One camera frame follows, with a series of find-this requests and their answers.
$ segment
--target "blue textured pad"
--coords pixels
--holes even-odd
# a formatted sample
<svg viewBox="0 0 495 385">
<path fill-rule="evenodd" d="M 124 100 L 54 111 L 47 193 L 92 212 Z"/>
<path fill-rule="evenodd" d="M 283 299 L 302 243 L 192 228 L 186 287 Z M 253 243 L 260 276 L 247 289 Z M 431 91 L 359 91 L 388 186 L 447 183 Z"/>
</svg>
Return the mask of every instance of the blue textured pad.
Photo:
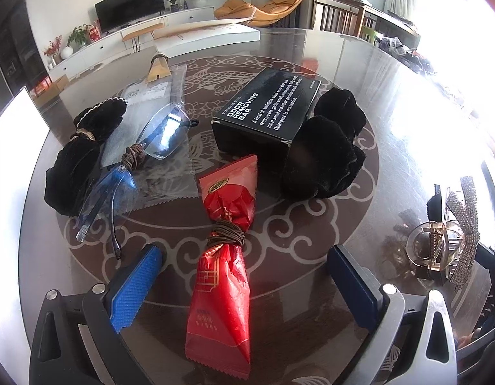
<svg viewBox="0 0 495 385">
<path fill-rule="evenodd" d="M 362 279 L 366 274 L 358 273 L 336 246 L 328 251 L 326 267 L 356 323 L 369 332 L 374 331 L 379 321 L 378 300 Z"/>
<path fill-rule="evenodd" d="M 162 268 L 162 252 L 153 247 L 112 298 L 110 322 L 116 333 L 129 327 Z"/>
</svg>

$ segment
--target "white tv cabinet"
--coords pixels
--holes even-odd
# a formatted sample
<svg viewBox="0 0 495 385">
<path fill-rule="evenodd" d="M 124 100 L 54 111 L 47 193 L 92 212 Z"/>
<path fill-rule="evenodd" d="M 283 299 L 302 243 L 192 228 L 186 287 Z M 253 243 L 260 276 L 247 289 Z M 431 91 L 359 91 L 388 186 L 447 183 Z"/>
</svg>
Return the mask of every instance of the white tv cabinet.
<svg viewBox="0 0 495 385">
<path fill-rule="evenodd" d="M 166 13 L 162 16 L 144 20 L 103 36 L 100 40 L 81 48 L 48 71 L 48 74 L 52 81 L 56 81 L 64 74 L 71 79 L 97 64 L 108 64 L 117 58 L 132 53 L 134 50 L 131 41 L 123 42 L 123 36 L 136 30 L 147 28 L 157 23 L 173 26 L 213 19 L 213 7 L 201 7 L 189 8 L 176 13 Z M 147 33 L 141 36 L 140 43 L 142 48 L 154 46 L 152 35 Z"/>
</svg>

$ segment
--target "glossy table surface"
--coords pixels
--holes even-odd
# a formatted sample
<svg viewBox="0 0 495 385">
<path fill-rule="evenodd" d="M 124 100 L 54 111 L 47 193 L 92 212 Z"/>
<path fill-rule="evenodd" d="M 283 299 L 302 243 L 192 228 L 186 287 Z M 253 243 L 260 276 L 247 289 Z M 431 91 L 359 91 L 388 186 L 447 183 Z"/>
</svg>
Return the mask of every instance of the glossy table surface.
<svg viewBox="0 0 495 385">
<path fill-rule="evenodd" d="M 404 245 L 408 233 L 427 221 L 426 201 L 434 194 L 434 184 L 458 191 L 460 177 L 473 176 L 481 241 L 495 244 L 481 172 L 483 160 L 493 159 L 470 120 L 430 83 L 369 43 L 292 29 L 262 30 L 259 43 L 172 59 L 171 64 L 187 63 L 185 108 L 201 121 L 189 134 L 183 165 L 160 165 L 173 172 L 161 178 L 172 201 L 130 215 L 118 231 L 123 262 L 113 258 L 105 226 L 93 239 L 77 242 L 74 219 L 44 203 L 45 172 L 74 131 L 72 118 L 145 76 L 152 55 L 152 50 L 144 50 L 102 66 L 77 79 L 42 111 L 52 133 L 32 177 L 20 239 L 20 293 L 30 342 L 48 290 L 86 292 L 96 282 L 108 281 L 144 244 L 155 243 L 168 259 L 134 324 L 122 331 L 133 355 L 154 383 L 245 383 L 184 355 L 195 263 L 211 226 L 195 195 L 194 177 L 231 160 L 217 150 L 210 118 L 267 66 L 316 77 L 322 93 L 333 85 L 352 91 L 368 119 L 355 141 L 367 160 L 355 183 L 328 200 L 283 201 L 269 181 L 259 178 L 257 213 L 244 251 L 252 297 L 248 383 L 330 383 L 366 337 L 326 273 L 330 246 L 343 243 L 380 282 L 391 282 L 404 293 L 424 295 L 432 287 L 411 273 Z M 194 176 L 183 184 L 180 175 L 188 164 Z M 459 337 L 469 334 L 478 318 L 478 306 L 486 299 L 480 296 L 482 285 L 488 288 L 488 275 L 476 265 L 462 297 L 449 286 L 442 290 L 452 305 Z M 92 345 L 89 352 L 95 354 Z M 102 381 L 110 383 L 97 359 L 95 366 Z"/>
</svg>

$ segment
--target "silver bolt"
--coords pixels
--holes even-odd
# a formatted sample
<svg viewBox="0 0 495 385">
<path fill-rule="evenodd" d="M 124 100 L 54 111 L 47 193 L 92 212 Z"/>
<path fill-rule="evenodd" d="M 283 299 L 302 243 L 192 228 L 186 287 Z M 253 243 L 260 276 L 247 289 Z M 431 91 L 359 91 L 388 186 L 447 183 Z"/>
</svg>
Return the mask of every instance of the silver bolt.
<svg viewBox="0 0 495 385">
<path fill-rule="evenodd" d="M 48 293 L 46 294 L 46 298 L 48 300 L 54 300 L 56 298 L 56 296 L 57 296 L 57 292 L 54 289 L 52 289 L 51 291 L 48 291 Z"/>
<path fill-rule="evenodd" d="M 394 287 L 392 284 L 385 284 L 383 285 L 383 291 L 385 291 L 385 293 L 387 293 L 388 295 L 392 295 L 397 292 L 397 288 Z"/>
<path fill-rule="evenodd" d="M 96 284 L 94 287 L 92 287 L 92 292 L 95 294 L 102 294 L 105 292 L 105 285 L 104 284 Z"/>
</svg>

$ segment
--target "white vase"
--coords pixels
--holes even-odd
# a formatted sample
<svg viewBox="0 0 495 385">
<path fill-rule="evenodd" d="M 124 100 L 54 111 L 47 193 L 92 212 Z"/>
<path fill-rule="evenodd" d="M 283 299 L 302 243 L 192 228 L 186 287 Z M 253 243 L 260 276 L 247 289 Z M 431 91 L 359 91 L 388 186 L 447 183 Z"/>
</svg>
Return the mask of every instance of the white vase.
<svg viewBox="0 0 495 385">
<path fill-rule="evenodd" d="M 60 52 L 60 56 L 62 59 L 67 59 L 73 54 L 73 48 L 71 46 L 66 46 Z"/>
<path fill-rule="evenodd" d="M 209 7 L 212 5 L 212 0 L 193 0 L 194 8 Z"/>
</svg>

